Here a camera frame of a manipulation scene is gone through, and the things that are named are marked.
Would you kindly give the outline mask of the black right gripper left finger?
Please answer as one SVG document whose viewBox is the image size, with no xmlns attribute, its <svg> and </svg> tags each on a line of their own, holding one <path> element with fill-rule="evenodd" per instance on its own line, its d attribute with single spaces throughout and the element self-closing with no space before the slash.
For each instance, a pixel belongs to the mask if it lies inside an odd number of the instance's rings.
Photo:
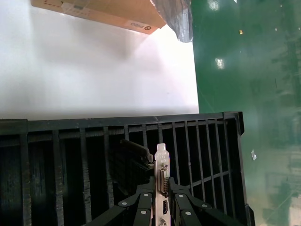
<svg viewBox="0 0 301 226">
<path fill-rule="evenodd" d="M 138 185 L 134 195 L 89 222 L 90 226 L 150 226 L 155 201 L 155 178 L 149 183 Z"/>
</svg>

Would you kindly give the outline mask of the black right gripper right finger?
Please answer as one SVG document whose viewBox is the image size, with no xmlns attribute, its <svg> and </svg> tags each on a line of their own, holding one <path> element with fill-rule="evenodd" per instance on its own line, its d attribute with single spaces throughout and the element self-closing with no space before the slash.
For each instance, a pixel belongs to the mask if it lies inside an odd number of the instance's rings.
<svg viewBox="0 0 301 226">
<path fill-rule="evenodd" d="M 189 189 L 169 178 L 169 210 L 176 226 L 241 226 L 242 224 L 192 196 Z"/>
</svg>

